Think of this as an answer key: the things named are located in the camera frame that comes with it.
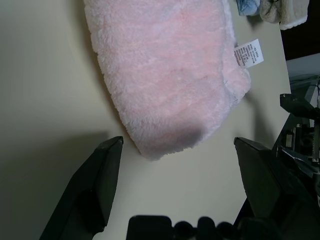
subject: beige towel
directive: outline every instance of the beige towel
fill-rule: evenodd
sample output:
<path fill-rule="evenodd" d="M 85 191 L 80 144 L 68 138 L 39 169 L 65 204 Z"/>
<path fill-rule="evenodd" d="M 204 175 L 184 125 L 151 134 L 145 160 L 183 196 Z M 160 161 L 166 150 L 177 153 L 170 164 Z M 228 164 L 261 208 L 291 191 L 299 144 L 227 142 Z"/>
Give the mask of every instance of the beige towel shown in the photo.
<path fill-rule="evenodd" d="M 261 0 L 260 16 L 269 23 L 280 23 L 286 30 L 303 24 L 308 17 L 309 0 Z"/>

